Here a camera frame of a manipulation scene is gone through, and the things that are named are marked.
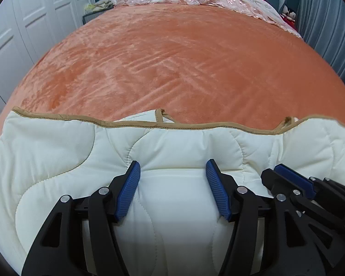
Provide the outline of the cream quilted jacket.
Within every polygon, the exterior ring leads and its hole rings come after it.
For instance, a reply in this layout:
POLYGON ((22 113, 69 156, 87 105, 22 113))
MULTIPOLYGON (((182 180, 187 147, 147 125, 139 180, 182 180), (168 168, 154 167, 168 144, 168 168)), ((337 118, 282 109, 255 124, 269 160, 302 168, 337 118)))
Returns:
POLYGON ((217 275, 233 226, 219 215, 207 182, 211 159, 265 197, 261 172, 280 163, 345 185, 345 125, 311 116, 257 130, 174 123, 160 110, 101 121, 14 108, 0 131, 0 253, 21 272, 61 196, 89 196, 137 161, 141 179, 115 228, 129 273, 217 275))

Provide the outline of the orange plush bedspread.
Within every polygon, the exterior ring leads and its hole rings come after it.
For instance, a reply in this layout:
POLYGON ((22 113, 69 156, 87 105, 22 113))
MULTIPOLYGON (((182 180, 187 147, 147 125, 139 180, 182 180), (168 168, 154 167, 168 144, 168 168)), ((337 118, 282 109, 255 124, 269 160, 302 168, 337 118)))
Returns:
POLYGON ((50 49, 11 109, 102 121, 163 108, 179 123, 232 121, 271 130, 284 118, 345 123, 345 85, 302 39, 214 6, 122 6, 50 49))

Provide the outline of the grey blue curtain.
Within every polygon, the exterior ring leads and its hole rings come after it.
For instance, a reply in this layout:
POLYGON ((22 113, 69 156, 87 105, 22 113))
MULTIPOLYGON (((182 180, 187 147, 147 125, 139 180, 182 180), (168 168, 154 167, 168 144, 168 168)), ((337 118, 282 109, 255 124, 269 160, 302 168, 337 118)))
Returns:
POLYGON ((345 84, 345 2, 300 0, 297 26, 304 41, 345 84))

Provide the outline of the plush toy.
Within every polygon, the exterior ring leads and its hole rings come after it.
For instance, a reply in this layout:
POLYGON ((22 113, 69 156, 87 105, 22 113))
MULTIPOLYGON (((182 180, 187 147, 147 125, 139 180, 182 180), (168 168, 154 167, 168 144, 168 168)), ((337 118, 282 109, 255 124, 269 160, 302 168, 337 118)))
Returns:
POLYGON ((282 6, 282 10, 280 13, 282 19, 293 29, 296 30, 295 21, 297 14, 291 9, 288 8, 285 4, 282 6))

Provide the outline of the dark nightstand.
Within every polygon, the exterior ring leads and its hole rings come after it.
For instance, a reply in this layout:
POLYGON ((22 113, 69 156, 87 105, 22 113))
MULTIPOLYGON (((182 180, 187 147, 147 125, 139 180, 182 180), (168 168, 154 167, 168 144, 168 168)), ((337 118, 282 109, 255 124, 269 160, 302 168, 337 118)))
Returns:
POLYGON ((96 17, 102 15, 103 13, 105 13, 105 12, 107 12, 107 11, 108 11, 108 9, 102 9, 102 10, 100 10, 100 11, 94 11, 94 12, 85 14, 85 15, 82 17, 83 25, 85 25, 86 23, 89 23, 89 21, 95 19, 96 17))

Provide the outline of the white wardrobe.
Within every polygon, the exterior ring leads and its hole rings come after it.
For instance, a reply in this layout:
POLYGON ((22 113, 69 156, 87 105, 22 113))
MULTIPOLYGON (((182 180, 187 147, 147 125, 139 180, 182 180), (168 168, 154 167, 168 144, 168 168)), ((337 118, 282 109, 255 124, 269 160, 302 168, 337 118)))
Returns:
POLYGON ((0 4, 0 113, 27 72, 81 27, 94 0, 3 0, 0 4))

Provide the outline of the yellow items on nightstand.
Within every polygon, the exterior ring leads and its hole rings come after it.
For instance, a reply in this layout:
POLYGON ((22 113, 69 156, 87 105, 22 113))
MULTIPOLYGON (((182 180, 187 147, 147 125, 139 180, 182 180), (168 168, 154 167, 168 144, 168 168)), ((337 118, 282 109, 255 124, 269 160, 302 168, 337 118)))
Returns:
POLYGON ((87 6, 85 7, 85 14, 109 9, 113 7, 115 3, 116 0, 99 0, 93 4, 87 4, 87 6))

